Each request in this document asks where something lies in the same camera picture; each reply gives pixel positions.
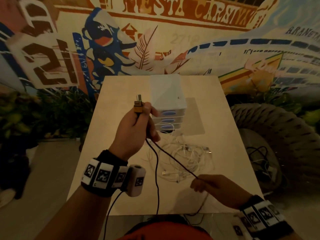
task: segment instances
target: orange shirt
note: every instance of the orange shirt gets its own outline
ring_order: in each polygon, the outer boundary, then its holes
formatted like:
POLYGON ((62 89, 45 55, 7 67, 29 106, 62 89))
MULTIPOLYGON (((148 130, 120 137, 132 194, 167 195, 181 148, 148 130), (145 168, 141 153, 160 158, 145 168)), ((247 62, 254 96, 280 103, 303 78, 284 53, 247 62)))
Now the orange shirt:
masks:
POLYGON ((180 223, 173 223, 168 221, 156 222, 143 226, 135 232, 125 235, 118 240, 212 240, 212 238, 205 232, 198 229, 183 225, 180 223))

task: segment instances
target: hand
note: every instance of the hand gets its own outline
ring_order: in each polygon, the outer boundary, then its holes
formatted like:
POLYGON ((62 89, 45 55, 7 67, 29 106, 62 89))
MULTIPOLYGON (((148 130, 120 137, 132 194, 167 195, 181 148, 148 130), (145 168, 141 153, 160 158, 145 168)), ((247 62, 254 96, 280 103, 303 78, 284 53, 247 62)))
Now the hand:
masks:
POLYGON ((202 174, 198 178, 192 181, 190 188, 200 193, 204 190, 207 191, 227 207, 239 209, 252 196, 252 194, 223 175, 202 174))
POLYGON ((131 109, 120 121, 115 139, 109 151, 124 161, 136 154, 144 144, 146 137, 153 142, 160 141, 150 113, 158 117, 159 112, 149 102, 143 103, 143 112, 139 118, 131 109))

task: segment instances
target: wristband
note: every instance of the wristband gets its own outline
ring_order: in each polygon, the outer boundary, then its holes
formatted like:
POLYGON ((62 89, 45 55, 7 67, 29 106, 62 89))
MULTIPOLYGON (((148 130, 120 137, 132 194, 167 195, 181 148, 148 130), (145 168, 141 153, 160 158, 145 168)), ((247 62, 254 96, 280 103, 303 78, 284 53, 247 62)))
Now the wristband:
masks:
POLYGON ((240 210, 238 217, 253 238, 277 240, 294 232, 274 205, 258 195, 252 196, 240 210))
POLYGON ((109 150, 104 150, 97 158, 90 160, 81 180, 87 191, 100 197, 111 197, 122 187, 129 167, 128 162, 121 160, 109 150))

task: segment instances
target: painted wall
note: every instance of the painted wall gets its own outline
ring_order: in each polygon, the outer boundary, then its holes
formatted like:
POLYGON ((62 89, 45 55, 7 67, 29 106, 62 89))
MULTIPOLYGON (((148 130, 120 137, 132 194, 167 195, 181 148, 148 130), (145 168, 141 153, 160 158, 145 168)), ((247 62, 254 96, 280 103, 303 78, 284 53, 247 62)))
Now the painted wall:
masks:
POLYGON ((112 75, 217 75, 226 94, 320 84, 320 0, 0 4, 0 83, 33 95, 76 86, 94 101, 112 75))

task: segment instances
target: right hand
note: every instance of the right hand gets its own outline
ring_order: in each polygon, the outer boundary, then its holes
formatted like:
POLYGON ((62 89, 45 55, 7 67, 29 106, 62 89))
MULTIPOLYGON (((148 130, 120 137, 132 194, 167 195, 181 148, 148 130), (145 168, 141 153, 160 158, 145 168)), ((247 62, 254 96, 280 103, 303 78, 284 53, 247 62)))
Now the right hand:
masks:
POLYGON ((252 197, 252 194, 224 175, 202 174, 198 178, 192 181, 190 188, 200 193, 207 191, 227 207, 238 210, 252 197))

